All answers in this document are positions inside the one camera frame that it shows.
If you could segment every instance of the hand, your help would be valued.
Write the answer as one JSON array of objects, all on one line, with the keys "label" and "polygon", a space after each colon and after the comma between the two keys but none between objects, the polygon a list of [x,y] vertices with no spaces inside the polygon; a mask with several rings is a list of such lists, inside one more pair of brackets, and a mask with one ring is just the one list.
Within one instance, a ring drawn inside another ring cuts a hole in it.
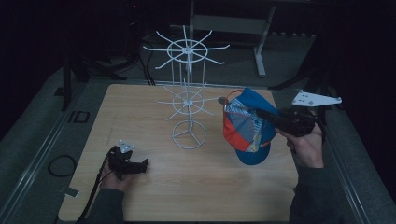
[{"label": "hand", "polygon": [[288,139],[288,147],[296,152],[296,160],[300,166],[309,168],[323,168],[322,132],[315,124],[312,133],[303,137],[295,137],[276,129],[278,133]]},{"label": "hand", "polygon": [[108,167],[108,161],[106,161],[105,167],[102,171],[101,179],[101,189],[117,189],[125,192],[129,187],[132,186],[134,175],[124,175],[122,180],[119,180],[116,177],[116,174],[111,172],[110,168]]}]

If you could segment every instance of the baseball cap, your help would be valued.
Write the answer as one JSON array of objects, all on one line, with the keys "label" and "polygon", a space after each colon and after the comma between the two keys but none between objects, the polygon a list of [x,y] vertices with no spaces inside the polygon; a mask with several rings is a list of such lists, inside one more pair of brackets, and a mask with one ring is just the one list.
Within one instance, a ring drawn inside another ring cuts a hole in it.
[{"label": "baseball cap", "polygon": [[276,115],[278,111],[251,88],[241,92],[224,106],[223,134],[242,163],[256,165],[267,158],[276,135],[274,125],[258,117],[256,109]]}]

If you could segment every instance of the black device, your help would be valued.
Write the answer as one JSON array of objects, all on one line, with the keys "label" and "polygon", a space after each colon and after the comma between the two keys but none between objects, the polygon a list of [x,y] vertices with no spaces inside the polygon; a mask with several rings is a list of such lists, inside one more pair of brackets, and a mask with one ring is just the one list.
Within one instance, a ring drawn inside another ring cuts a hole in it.
[{"label": "black device", "polygon": [[115,172],[117,178],[122,180],[122,175],[145,173],[149,159],[142,162],[131,162],[132,150],[121,152],[120,147],[113,147],[108,153],[108,167]]},{"label": "black device", "polygon": [[318,119],[306,107],[293,106],[278,110],[279,115],[268,111],[256,110],[257,116],[267,119],[279,130],[296,137],[311,134]]}]

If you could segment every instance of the metal stand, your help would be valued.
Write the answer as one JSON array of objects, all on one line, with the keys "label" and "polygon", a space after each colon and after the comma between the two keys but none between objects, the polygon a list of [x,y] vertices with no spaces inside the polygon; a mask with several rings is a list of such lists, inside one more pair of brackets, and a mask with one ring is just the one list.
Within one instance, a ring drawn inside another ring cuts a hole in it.
[{"label": "metal stand", "polygon": [[223,16],[199,15],[194,12],[194,0],[190,0],[190,38],[196,30],[214,30],[241,34],[260,35],[260,43],[253,49],[259,77],[265,77],[264,62],[262,60],[262,48],[264,46],[276,6],[272,5],[266,19],[234,18]]},{"label": "metal stand", "polygon": [[[216,64],[224,64],[221,62],[217,62],[215,60],[209,59],[207,54],[210,50],[214,49],[227,49],[229,47],[220,47],[220,48],[207,48],[203,41],[207,39],[211,35],[211,31],[207,36],[202,38],[201,40],[192,40],[188,39],[186,36],[186,30],[183,26],[184,39],[172,41],[157,32],[157,35],[162,39],[168,41],[170,44],[166,49],[149,49],[144,47],[147,50],[156,50],[156,51],[166,51],[169,56],[169,60],[163,65],[155,67],[156,69],[161,69],[167,64],[171,64],[172,66],[172,90],[165,86],[167,91],[170,91],[173,95],[173,99],[171,102],[161,102],[157,101],[160,104],[169,104],[176,110],[176,112],[169,117],[167,120],[172,119],[177,114],[187,115],[187,119],[178,123],[172,133],[172,138],[174,142],[182,148],[193,149],[201,146],[206,140],[206,129],[204,125],[200,122],[194,120],[192,115],[205,111],[206,113],[212,115],[210,112],[205,110],[205,101],[209,100],[217,100],[218,98],[213,99],[205,99],[204,97],[204,88],[205,88],[205,64],[206,60],[216,63]],[[192,86],[192,64],[203,61],[203,78],[201,86],[193,87]],[[179,65],[179,82],[175,82],[175,69],[174,62],[177,62]],[[187,74],[183,77],[184,72],[182,72],[182,64],[186,64],[187,66]]]}]

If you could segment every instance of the cap brim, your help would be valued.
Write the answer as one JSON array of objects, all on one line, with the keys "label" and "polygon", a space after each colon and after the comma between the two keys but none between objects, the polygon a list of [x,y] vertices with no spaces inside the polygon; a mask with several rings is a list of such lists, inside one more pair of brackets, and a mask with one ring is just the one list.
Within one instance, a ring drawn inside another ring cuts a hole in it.
[{"label": "cap brim", "polygon": [[236,155],[238,156],[239,160],[242,163],[246,165],[257,165],[267,158],[271,148],[270,141],[276,135],[276,131],[274,126],[269,122],[266,123],[264,127],[265,129],[262,130],[262,139],[260,141],[260,144],[262,145],[263,143],[268,142],[268,144],[265,145],[265,147],[259,147],[259,150],[256,152],[247,152],[238,149],[235,150]]}]

